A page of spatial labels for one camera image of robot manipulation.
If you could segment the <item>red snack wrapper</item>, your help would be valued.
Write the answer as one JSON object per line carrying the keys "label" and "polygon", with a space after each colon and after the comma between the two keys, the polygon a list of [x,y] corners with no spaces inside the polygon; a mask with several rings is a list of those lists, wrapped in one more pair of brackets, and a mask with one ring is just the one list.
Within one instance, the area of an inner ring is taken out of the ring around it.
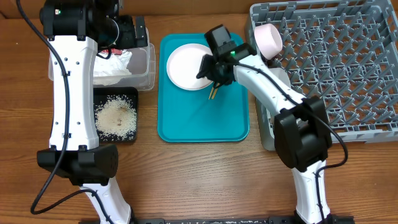
{"label": "red snack wrapper", "polygon": [[[102,54],[108,54],[109,49],[105,49],[101,51]],[[111,53],[115,55],[122,55],[124,53],[124,50],[119,50],[119,49],[111,49]]]}

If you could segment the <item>pink round plate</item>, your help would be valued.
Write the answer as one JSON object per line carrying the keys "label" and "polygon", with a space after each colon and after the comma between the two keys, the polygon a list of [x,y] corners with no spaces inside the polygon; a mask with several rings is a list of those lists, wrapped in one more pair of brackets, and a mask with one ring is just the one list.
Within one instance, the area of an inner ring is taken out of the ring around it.
{"label": "pink round plate", "polygon": [[185,44],[176,48],[167,59],[167,75],[170,81],[183,90],[201,90],[213,82],[197,78],[204,55],[212,55],[209,47],[202,44]]}

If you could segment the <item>white napkin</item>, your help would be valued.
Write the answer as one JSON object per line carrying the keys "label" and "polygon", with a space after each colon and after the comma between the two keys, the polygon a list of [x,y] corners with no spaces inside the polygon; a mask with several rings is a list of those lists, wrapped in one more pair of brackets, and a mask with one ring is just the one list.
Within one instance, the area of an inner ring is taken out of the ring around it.
{"label": "white napkin", "polygon": [[113,85],[125,76],[131,75],[131,72],[127,69],[131,57],[132,53],[127,50],[123,50],[121,55],[112,54],[109,59],[97,56],[95,58],[93,84]]}

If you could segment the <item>pink small bowl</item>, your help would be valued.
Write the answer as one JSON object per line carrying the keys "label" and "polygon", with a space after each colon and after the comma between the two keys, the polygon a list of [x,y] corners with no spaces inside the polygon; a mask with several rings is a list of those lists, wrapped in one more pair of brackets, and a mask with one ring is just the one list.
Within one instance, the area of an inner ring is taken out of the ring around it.
{"label": "pink small bowl", "polygon": [[270,60],[282,51],[282,37],[272,24],[264,24],[254,29],[256,45],[263,57]]}

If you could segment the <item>grey-green bowl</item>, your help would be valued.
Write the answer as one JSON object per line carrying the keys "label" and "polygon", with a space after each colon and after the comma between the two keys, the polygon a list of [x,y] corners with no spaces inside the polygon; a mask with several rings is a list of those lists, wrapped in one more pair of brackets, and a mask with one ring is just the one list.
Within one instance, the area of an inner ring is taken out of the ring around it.
{"label": "grey-green bowl", "polygon": [[287,72],[283,68],[270,68],[270,71],[279,78],[285,85],[291,87]]}

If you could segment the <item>white rice pile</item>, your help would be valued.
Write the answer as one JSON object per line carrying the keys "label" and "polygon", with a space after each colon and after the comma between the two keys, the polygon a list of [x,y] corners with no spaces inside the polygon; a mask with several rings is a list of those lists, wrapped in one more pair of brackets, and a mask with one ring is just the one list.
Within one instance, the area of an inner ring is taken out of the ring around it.
{"label": "white rice pile", "polygon": [[102,142],[134,141],[137,104],[127,95],[107,95],[95,105],[95,126]]}

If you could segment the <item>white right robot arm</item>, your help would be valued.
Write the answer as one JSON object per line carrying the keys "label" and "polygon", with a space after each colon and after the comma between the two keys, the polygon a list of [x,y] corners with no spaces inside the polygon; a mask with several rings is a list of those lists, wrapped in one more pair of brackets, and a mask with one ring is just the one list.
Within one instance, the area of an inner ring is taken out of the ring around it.
{"label": "white right robot arm", "polygon": [[298,222],[326,222],[330,209],[322,167],[332,142],[323,101],[317,96],[307,98],[283,83],[248,44],[234,46],[223,55],[205,54],[197,74],[204,77],[220,85],[237,82],[262,103],[274,119],[277,155],[293,173]]}

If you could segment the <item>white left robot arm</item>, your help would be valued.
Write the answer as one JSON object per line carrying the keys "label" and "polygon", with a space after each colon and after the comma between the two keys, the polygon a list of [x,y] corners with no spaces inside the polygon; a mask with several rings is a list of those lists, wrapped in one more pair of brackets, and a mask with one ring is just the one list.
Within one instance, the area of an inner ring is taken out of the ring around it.
{"label": "white left robot arm", "polygon": [[118,150],[102,145],[95,126],[93,70],[100,50],[142,46],[118,1],[46,1],[40,10],[50,49],[53,125],[49,147],[37,153],[51,176],[86,194],[100,223],[135,223],[116,181]]}

